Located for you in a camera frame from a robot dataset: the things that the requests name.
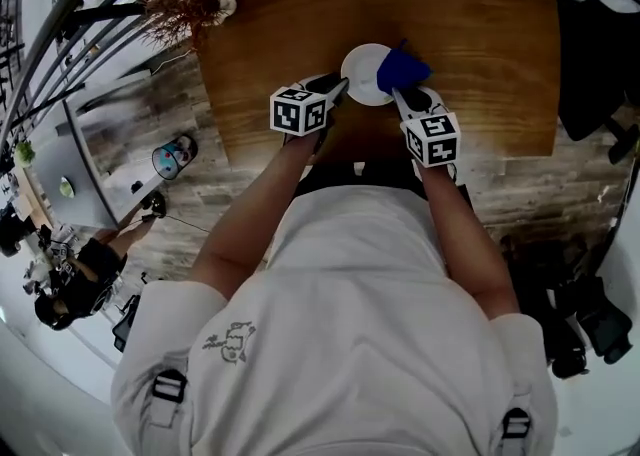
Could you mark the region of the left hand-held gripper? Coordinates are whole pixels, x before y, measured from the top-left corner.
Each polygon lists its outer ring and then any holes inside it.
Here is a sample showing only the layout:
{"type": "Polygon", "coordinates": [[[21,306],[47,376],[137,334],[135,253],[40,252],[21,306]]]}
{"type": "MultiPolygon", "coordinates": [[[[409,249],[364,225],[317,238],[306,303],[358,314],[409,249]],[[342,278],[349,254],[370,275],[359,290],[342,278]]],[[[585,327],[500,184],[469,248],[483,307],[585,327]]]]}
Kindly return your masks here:
{"type": "Polygon", "coordinates": [[[318,152],[329,130],[330,109],[341,103],[349,80],[331,72],[302,79],[298,84],[303,89],[281,87],[270,96],[270,128],[283,134],[283,145],[316,134],[314,152],[318,152]]]}

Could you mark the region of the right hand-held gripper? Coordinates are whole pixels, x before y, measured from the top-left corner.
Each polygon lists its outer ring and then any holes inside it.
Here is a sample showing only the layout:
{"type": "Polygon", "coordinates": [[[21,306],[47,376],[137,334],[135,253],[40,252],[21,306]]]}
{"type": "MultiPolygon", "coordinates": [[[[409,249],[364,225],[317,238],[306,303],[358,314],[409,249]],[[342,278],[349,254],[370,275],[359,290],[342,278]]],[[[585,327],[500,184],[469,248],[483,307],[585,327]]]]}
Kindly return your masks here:
{"type": "Polygon", "coordinates": [[[411,156],[424,168],[454,164],[459,156],[459,124],[440,95],[425,86],[392,90],[400,129],[411,156]]]}

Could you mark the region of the person's white shirt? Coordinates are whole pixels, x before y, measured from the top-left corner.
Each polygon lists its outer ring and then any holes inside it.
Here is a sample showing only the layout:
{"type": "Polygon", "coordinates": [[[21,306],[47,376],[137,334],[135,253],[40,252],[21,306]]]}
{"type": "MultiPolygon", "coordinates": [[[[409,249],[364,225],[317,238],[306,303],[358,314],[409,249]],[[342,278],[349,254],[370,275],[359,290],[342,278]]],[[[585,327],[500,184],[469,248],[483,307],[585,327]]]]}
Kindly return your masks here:
{"type": "Polygon", "coordinates": [[[229,300],[146,285],[111,404],[135,456],[551,456],[557,429],[539,323],[487,318],[448,277],[427,203],[369,186],[296,198],[229,300]],[[166,369],[181,404],[151,394],[166,369]],[[531,426],[503,441],[513,407],[531,426]]]}

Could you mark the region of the person's right forearm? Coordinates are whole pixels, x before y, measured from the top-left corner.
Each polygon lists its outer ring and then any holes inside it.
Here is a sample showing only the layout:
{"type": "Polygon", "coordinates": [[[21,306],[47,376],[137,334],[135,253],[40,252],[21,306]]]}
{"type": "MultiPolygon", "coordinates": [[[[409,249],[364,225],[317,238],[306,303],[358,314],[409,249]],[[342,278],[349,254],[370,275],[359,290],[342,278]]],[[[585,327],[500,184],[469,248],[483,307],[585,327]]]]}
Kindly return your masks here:
{"type": "Polygon", "coordinates": [[[489,319],[520,311],[507,265],[444,166],[419,168],[449,275],[489,319]]]}

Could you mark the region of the black metal railing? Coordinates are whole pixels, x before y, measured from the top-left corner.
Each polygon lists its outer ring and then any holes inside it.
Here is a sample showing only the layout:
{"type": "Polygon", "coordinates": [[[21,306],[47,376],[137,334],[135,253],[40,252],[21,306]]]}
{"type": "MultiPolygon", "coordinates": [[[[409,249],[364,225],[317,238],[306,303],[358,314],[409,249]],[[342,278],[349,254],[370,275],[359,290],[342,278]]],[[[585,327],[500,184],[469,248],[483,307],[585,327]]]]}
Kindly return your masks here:
{"type": "Polygon", "coordinates": [[[10,98],[0,98],[0,152],[8,154],[16,134],[33,114],[57,101],[56,84],[45,92],[44,86],[74,45],[97,23],[103,28],[76,56],[83,58],[109,32],[122,35],[119,24],[125,19],[144,32],[144,7],[140,0],[102,0],[96,7],[81,9],[82,0],[59,0],[43,22],[39,33],[18,71],[10,72],[10,98]]]}

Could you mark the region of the person's black trousers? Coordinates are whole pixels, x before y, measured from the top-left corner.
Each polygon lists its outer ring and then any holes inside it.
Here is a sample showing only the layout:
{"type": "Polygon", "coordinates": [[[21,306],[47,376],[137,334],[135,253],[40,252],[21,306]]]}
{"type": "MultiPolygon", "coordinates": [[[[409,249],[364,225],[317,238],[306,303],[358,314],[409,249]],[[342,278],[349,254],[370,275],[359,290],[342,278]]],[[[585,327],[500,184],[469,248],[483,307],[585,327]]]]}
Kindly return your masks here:
{"type": "Polygon", "coordinates": [[[366,161],[360,175],[351,162],[316,164],[299,182],[294,197],[324,188],[352,185],[403,189],[427,199],[411,159],[366,161]]]}

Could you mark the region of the green plant in white vase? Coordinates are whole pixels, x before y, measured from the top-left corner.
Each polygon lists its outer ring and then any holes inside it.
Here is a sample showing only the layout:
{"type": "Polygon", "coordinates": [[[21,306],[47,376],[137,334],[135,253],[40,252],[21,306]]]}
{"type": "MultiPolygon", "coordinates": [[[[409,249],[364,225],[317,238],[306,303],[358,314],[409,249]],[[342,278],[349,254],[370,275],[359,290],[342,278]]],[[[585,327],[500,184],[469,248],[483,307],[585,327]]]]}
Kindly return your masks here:
{"type": "Polygon", "coordinates": [[[21,141],[16,144],[14,161],[21,168],[29,168],[35,159],[36,153],[29,141],[21,141]]]}

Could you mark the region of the white round plate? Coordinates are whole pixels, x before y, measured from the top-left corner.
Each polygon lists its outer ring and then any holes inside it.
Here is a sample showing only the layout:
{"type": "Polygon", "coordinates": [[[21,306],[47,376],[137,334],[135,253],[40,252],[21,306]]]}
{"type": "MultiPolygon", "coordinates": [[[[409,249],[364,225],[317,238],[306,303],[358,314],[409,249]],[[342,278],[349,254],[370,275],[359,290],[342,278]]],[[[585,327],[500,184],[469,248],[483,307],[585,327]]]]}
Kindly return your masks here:
{"type": "Polygon", "coordinates": [[[349,80],[348,95],[361,105],[378,107],[393,101],[378,88],[377,73],[391,48],[378,43],[355,47],[344,58],[341,76],[349,80]]]}

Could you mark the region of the grey desk with white frame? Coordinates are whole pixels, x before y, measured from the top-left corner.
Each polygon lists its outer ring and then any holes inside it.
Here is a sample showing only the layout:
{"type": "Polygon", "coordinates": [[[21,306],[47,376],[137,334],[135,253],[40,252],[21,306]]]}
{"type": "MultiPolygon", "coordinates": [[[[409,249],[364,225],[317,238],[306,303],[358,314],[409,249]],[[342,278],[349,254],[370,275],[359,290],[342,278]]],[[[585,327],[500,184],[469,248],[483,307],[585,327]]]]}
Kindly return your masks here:
{"type": "Polygon", "coordinates": [[[89,149],[86,132],[105,128],[97,104],[107,96],[150,77],[143,70],[106,84],[83,88],[54,104],[30,136],[36,153],[31,165],[49,200],[56,220],[62,224],[115,229],[145,195],[162,184],[151,153],[125,162],[108,173],[101,172],[89,149]],[[59,192],[62,176],[71,181],[74,198],[59,192]]]}

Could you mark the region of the person's left forearm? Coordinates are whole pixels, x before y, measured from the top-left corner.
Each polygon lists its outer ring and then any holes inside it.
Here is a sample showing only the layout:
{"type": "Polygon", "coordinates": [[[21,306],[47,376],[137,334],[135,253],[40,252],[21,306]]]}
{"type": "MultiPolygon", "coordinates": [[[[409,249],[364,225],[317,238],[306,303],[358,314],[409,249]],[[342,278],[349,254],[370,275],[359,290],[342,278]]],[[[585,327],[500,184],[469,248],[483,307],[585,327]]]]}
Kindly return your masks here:
{"type": "Polygon", "coordinates": [[[293,199],[319,135],[286,143],[215,224],[188,279],[229,300],[258,269],[293,199]]]}

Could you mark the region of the blue cloth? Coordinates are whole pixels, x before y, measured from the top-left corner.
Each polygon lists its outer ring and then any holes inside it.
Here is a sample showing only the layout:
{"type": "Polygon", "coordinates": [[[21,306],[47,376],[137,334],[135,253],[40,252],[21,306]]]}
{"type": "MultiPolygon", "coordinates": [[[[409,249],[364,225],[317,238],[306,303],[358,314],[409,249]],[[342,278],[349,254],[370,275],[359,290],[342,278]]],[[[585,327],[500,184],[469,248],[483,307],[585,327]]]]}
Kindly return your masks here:
{"type": "Polygon", "coordinates": [[[409,53],[405,47],[407,39],[392,48],[376,74],[377,87],[384,93],[391,95],[394,89],[405,90],[427,80],[432,75],[431,67],[409,53]]]}

